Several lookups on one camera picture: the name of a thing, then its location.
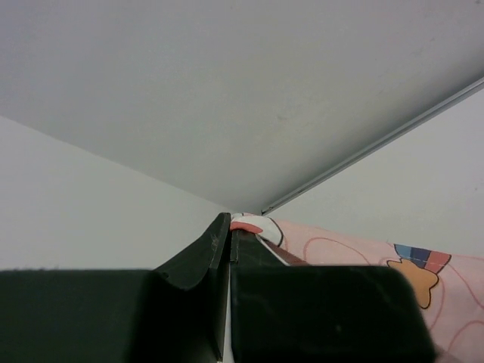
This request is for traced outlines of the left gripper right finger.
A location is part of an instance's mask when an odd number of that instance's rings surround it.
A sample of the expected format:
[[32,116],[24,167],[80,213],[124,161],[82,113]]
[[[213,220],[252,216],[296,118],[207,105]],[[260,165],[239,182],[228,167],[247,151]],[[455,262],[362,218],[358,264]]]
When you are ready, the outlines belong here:
[[411,285],[369,265],[291,265],[233,231],[231,349],[236,362],[433,362]]

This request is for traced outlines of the pink cartoon pillowcase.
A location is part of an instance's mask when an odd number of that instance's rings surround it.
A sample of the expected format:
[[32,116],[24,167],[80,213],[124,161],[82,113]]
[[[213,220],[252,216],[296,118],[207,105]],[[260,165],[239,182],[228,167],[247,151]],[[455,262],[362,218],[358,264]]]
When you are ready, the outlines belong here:
[[284,265],[381,265],[402,273],[444,361],[483,360],[483,260],[235,213],[230,229],[255,234]]

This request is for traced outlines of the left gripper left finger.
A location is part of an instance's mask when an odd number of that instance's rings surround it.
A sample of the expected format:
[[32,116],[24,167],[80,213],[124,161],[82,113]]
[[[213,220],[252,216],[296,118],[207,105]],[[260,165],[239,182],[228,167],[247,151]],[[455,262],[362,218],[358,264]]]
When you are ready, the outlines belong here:
[[155,269],[1,273],[3,362],[218,362],[231,217]]

